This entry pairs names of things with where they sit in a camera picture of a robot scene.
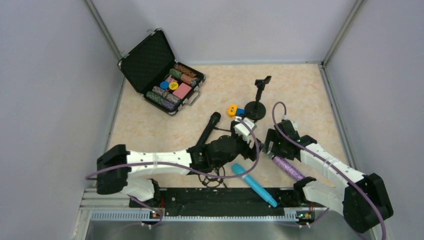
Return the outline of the purple glitter microphone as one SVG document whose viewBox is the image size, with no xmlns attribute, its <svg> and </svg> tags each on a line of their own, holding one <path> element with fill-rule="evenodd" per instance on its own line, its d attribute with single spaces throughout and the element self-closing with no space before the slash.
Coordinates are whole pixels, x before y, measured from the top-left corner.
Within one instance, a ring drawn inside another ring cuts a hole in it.
<svg viewBox="0 0 424 240">
<path fill-rule="evenodd" d="M 305 178 L 305 176 L 293 165 L 291 165 L 285 158 L 274 156 L 272 161 L 296 182 Z"/>
</svg>

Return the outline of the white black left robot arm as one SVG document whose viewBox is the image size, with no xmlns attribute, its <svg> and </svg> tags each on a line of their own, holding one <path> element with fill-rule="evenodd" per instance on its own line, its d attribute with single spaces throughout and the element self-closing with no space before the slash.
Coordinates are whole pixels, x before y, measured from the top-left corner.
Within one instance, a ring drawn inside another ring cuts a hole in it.
<svg viewBox="0 0 424 240">
<path fill-rule="evenodd" d="M 260 140 L 223 135 L 208 144 L 172 152 L 137 152 L 118 144 L 96 160 L 96 192 L 123 193 L 144 202 L 159 197 L 152 175 L 211 175 L 237 156 L 256 161 L 263 148 Z"/>
</svg>

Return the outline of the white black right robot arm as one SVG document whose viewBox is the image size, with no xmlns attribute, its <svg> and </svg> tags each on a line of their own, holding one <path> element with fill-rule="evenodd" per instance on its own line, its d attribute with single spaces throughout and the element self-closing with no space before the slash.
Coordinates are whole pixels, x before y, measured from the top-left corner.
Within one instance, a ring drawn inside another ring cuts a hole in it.
<svg viewBox="0 0 424 240">
<path fill-rule="evenodd" d="M 339 213 L 356 232 L 365 233 L 393 216 L 383 179 L 365 174 L 332 156 L 309 135 L 300 136 L 295 124 L 282 120 L 267 131 L 265 152 L 274 162 L 298 160 L 320 172 L 333 186 L 311 176 L 295 177 L 294 192 L 301 202 L 314 202 Z"/>
</svg>

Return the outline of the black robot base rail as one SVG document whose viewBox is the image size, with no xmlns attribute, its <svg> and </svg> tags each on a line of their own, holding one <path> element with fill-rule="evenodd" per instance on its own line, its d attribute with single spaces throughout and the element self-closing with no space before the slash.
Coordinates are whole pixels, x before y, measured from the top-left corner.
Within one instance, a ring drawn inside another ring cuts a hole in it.
<svg viewBox="0 0 424 240">
<path fill-rule="evenodd" d="M 283 216 L 289 208 L 320 207 L 299 200 L 292 188 L 266 187 L 277 207 L 263 200 L 253 189 L 244 188 L 161 188 L 158 196 L 145 202 L 163 207 L 169 217 L 264 217 Z"/>
</svg>

